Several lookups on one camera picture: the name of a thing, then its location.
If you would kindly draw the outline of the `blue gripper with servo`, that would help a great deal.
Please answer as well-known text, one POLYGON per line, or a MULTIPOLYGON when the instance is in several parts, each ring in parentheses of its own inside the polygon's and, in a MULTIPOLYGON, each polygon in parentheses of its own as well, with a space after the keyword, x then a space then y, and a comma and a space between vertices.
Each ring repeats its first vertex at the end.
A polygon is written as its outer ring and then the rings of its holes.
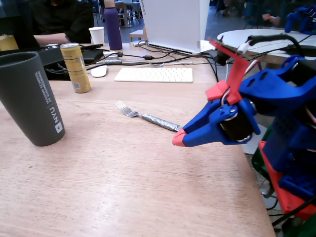
POLYGON ((228 102, 230 88, 225 81, 206 91, 206 106, 189 121, 172 139, 174 146, 195 147, 220 142, 244 143, 259 135, 261 130, 254 116, 254 103, 249 98, 231 104, 228 102))

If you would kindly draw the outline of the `background person hand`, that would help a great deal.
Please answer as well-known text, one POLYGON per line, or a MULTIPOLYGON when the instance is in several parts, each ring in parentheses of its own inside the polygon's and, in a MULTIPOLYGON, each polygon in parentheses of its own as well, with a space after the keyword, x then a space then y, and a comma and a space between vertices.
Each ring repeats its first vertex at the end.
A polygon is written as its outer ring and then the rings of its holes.
POLYGON ((263 14, 262 18, 265 23, 271 23, 273 26, 278 26, 280 23, 280 17, 279 16, 271 16, 270 14, 263 14))

